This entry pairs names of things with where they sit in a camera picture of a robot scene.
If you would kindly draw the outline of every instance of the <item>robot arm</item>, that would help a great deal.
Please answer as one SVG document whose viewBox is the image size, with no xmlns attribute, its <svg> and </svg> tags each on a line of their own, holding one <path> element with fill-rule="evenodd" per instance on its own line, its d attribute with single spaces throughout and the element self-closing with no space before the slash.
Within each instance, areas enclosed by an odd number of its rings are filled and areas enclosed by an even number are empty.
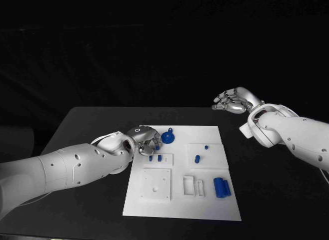
<svg viewBox="0 0 329 240">
<path fill-rule="evenodd" d="M 120 173 L 135 152 L 149 156 L 160 147 L 160 134 L 149 126 L 97 138 L 91 144 L 65 147 L 45 155 L 0 163 L 0 220 L 26 201 L 51 192 L 80 187 Z"/>
<path fill-rule="evenodd" d="M 238 87 L 218 95 L 215 110 L 241 114 L 248 111 L 247 123 L 240 130 L 270 148 L 287 146 L 293 155 L 329 171 L 329 124 L 299 115 L 283 105 L 266 104 L 253 93 Z"/>
</svg>

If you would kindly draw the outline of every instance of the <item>blue object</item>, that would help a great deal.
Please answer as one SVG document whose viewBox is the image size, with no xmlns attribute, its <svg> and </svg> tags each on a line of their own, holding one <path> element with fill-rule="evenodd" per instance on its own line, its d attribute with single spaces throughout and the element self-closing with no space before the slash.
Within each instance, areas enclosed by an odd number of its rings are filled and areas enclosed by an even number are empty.
<svg viewBox="0 0 329 240">
<path fill-rule="evenodd" d="M 231 190 L 227 180 L 224 180 L 221 177 L 214 178 L 214 185 L 218 198 L 225 198 L 227 196 L 231 196 Z"/>
<path fill-rule="evenodd" d="M 169 128 L 168 131 L 160 135 L 162 142 L 171 144 L 175 141 L 173 129 Z"/>
<path fill-rule="evenodd" d="M 199 163 L 199 159 L 201 159 L 201 157 L 199 157 L 199 155 L 196 155 L 196 156 L 195 156 L 195 163 L 196 163 L 196 164 Z"/>
</svg>

